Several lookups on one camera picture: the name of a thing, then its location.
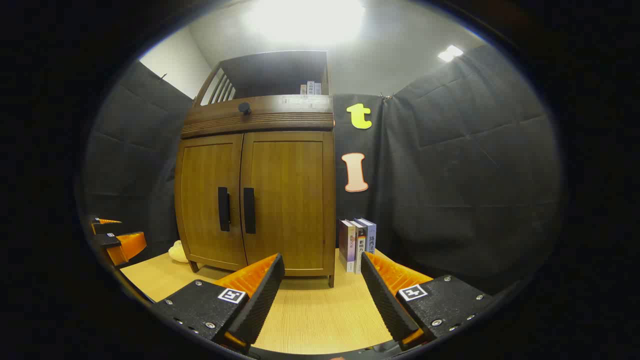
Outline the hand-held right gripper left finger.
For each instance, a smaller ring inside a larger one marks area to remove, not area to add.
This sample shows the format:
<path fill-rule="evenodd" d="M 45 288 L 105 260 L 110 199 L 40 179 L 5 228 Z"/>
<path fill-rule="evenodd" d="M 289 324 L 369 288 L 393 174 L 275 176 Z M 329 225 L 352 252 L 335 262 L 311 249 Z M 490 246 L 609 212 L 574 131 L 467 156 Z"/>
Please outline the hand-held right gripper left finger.
<path fill-rule="evenodd" d="M 285 276 L 281 253 L 223 278 L 196 279 L 151 305 L 162 321 L 227 349 L 246 352 L 257 341 Z"/>

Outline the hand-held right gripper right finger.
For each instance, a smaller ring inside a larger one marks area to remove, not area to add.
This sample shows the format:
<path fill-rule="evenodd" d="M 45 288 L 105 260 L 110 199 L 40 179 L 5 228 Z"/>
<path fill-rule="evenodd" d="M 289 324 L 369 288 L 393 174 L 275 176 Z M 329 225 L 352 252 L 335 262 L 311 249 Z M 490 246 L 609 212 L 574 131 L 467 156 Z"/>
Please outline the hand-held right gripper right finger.
<path fill-rule="evenodd" d="M 361 274 L 387 331 L 401 350 L 422 346 L 479 319 L 494 297 L 453 275 L 432 278 L 365 251 Z"/>

